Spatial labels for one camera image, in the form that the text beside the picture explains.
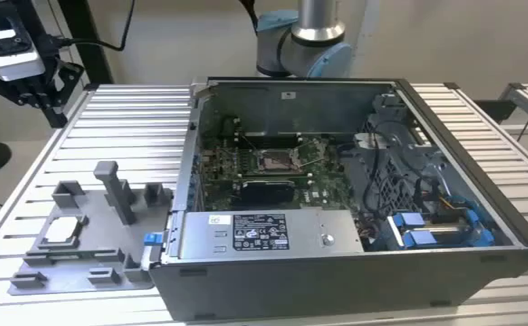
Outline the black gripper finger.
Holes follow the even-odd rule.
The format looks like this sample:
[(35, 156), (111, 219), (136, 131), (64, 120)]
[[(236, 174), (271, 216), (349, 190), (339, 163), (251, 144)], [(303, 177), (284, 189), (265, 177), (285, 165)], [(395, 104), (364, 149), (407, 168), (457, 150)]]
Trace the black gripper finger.
[(49, 97), (40, 98), (40, 109), (49, 122), (52, 128), (64, 128), (68, 123), (68, 118), (63, 111), (61, 102)]

